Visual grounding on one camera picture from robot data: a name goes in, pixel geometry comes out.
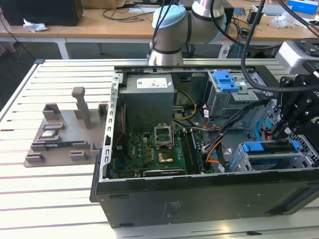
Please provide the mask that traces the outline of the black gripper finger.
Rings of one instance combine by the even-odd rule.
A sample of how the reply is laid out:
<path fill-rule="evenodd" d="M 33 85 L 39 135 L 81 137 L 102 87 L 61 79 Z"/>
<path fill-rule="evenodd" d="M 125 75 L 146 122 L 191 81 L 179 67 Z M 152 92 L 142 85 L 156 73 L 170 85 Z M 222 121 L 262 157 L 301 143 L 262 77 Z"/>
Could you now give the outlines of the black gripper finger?
<path fill-rule="evenodd" d="M 314 96 L 281 96 L 280 105 L 280 138 L 314 132 Z"/>
<path fill-rule="evenodd" d="M 286 138 L 294 127 L 296 117 L 291 92 L 279 92 L 277 97 L 278 115 L 272 127 L 272 138 Z"/>

